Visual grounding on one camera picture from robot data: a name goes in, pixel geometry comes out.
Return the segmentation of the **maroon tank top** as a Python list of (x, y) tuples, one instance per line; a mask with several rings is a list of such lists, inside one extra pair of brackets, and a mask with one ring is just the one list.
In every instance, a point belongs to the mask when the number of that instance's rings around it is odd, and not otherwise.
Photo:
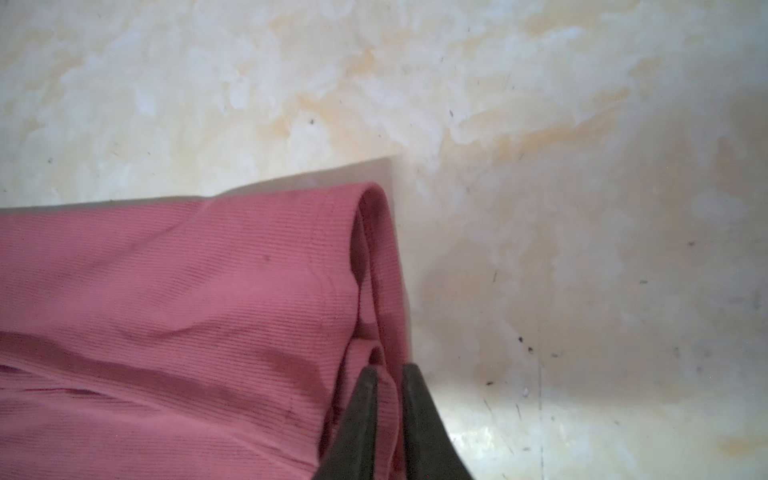
[(1, 218), (5, 479), (308, 479), (367, 366), (395, 479), (407, 357), (374, 183)]

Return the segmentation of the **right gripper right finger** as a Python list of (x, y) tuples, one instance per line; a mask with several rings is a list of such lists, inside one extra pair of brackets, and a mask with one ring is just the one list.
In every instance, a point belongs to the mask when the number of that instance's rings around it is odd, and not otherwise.
[(406, 478), (465, 479), (472, 476), (453, 447), (420, 368), (402, 369), (402, 409)]

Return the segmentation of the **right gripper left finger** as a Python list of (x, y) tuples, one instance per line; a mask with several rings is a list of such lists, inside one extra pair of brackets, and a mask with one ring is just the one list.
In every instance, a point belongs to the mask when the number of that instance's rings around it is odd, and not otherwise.
[(340, 428), (314, 480), (372, 480), (378, 418), (378, 376), (367, 366), (357, 379)]

